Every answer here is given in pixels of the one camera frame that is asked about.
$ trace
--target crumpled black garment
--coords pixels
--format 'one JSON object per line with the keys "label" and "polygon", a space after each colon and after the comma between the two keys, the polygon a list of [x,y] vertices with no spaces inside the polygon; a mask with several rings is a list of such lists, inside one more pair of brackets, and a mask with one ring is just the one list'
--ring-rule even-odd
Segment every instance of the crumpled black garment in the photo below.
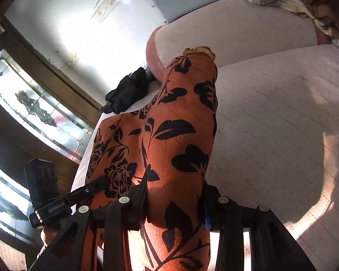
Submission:
{"label": "crumpled black garment", "polygon": [[148,84],[155,78],[151,74],[148,78],[146,71],[140,67],[135,72],[126,75],[118,87],[106,95],[107,103],[100,111],[109,114],[126,111],[132,104],[144,98],[148,93]]}

